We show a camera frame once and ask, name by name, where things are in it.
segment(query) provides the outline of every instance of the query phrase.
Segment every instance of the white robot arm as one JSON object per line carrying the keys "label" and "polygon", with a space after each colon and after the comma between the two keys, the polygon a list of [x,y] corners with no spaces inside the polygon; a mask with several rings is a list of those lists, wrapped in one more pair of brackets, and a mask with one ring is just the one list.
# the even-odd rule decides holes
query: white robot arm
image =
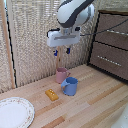
{"label": "white robot arm", "polygon": [[81,25],[94,16],[94,0],[61,0],[57,12],[60,28],[47,33],[47,45],[57,47],[76,44],[80,40]]}

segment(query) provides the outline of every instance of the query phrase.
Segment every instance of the pink cup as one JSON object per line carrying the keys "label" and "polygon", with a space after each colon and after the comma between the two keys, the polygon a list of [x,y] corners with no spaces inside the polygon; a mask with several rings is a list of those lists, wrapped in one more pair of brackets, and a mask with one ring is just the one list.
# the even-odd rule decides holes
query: pink cup
{"label": "pink cup", "polygon": [[66,68],[56,70],[56,82],[61,84],[71,73]]}

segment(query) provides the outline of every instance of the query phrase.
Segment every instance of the roller blind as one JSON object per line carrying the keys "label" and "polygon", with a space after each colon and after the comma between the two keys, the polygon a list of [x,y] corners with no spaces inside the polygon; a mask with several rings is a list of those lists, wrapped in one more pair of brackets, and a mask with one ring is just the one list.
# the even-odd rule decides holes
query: roller blind
{"label": "roller blind", "polygon": [[0,93],[15,88],[4,1],[0,1]]}
{"label": "roller blind", "polygon": [[[18,87],[55,74],[56,57],[46,41],[47,32],[60,27],[56,18],[59,4],[60,0],[7,0]],[[92,22],[83,25],[81,34],[90,33],[91,27]],[[67,47],[62,47],[63,67],[70,69],[86,62],[89,38],[81,37],[69,55]]]}

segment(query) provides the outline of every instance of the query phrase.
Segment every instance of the yellow sponge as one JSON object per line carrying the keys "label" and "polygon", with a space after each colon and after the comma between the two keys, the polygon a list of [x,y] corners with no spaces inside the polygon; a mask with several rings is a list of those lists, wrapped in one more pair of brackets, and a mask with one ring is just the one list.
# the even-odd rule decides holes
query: yellow sponge
{"label": "yellow sponge", "polygon": [[57,100],[59,98],[52,89],[45,91],[45,94],[50,98],[51,101]]}

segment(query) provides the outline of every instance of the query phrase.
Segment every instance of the wooden table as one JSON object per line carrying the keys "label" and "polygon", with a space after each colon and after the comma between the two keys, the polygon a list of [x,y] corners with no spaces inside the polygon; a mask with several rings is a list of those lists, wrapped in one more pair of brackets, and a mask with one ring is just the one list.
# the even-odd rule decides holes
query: wooden table
{"label": "wooden table", "polygon": [[[29,128],[110,128],[128,102],[128,86],[91,67],[71,71],[79,80],[75,96],[64,95],[51,76],[0,95],[0,100],[21,97],[35,108]],[[59,99],[52,102],[45,91],[53,89]]]}

